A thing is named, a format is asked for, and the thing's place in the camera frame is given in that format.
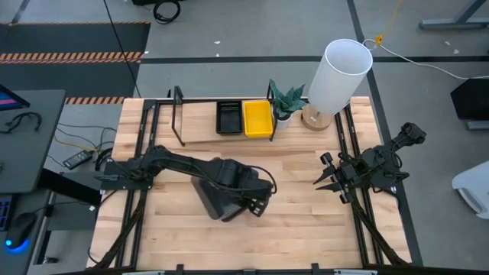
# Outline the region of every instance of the blue light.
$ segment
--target blue light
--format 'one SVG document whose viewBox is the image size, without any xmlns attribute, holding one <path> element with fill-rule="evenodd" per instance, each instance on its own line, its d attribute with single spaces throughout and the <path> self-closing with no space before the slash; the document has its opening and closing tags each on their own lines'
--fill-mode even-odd
<svg viewBox="0 0 489 275">
<path fill-rule="evenodd" d="M 28 247 L 29 247 L 29 239 L 25 240 L 24 243 L 21 244 L 21 246 L 19 246 L 17 248 L 7 247 L 7 252 L 9 254 L 20 254 L 20 253 L 24 252 Z"/>
</svg>

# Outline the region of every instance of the computer monitor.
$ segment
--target computer monitor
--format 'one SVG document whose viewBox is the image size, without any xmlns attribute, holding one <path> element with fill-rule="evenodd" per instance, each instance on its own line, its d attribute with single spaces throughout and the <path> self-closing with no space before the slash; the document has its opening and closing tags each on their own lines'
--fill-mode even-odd
<svg viewBox="0 0 489 275">
<path fill-rule="evenodd" d="M 28 108 L 31 104 L 0 84 L 0 112 L 17 108 Z"/>
</svg>

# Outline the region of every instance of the wooden lamp base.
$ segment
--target wooden lamp base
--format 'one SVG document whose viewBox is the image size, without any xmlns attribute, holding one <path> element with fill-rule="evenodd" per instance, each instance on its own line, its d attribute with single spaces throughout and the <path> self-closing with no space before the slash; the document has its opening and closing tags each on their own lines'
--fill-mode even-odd
<svg viewBox="0 0 489 275">
<path fill-rule="evenodd" d="M 313 131 L 322 131 L 326 129 L 331 124 L 332 119 L 332 115 L 318 112 L 311 104 L 304 106 L 301 116 L 304 126 Z"/>
</svg>

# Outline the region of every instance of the white lamp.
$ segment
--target white lamp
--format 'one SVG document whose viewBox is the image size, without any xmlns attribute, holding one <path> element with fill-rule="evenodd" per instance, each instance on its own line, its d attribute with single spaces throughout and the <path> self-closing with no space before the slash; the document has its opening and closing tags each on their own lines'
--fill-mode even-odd
<svg viewBox="0 0 489 275">
<path fill-rule="evenodd" d="M 303 124 L 314 131 L 326 129 L 332 117 L 348 104 L 372 63 L 369 49 L 361 43 L 350 39 L 331 42 L 309 88 Z"/>
</svg>

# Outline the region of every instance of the orange striped tape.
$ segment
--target orange striped tape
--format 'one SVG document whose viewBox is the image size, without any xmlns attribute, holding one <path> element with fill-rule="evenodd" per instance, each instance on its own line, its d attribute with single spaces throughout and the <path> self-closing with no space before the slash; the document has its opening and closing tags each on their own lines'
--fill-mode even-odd
<svg viewBox="0 0 489 275">
<path fill-rule="evenodd" d="M 1 53 L 0 64 L 26 63 L 140 63 L 142 52 L 95 52 L 95 53 Z"/>
<path fill-rule="evenodd" d="M 107 22 L 102 22 L 102 21 L 96 21 L 96 22 L 21 22 L 21 23 L 10 23 L 10 22 L 5 22 L 5 24 L 9 24 L 11 26 L 16 26 L 16 25 L 53 25 L 53 24 L 111 24 L 110 21 Z M 114 24 L 151 24 L 149 21 L 116 21 Z"/>
<path fill-rule="evenodd" d="M 122 104 L 124 96 L 92 96 L 92 97 L 70 97 L 64 103 L 69 105 L 90 105 L 90 104 Z"/>
</svg>

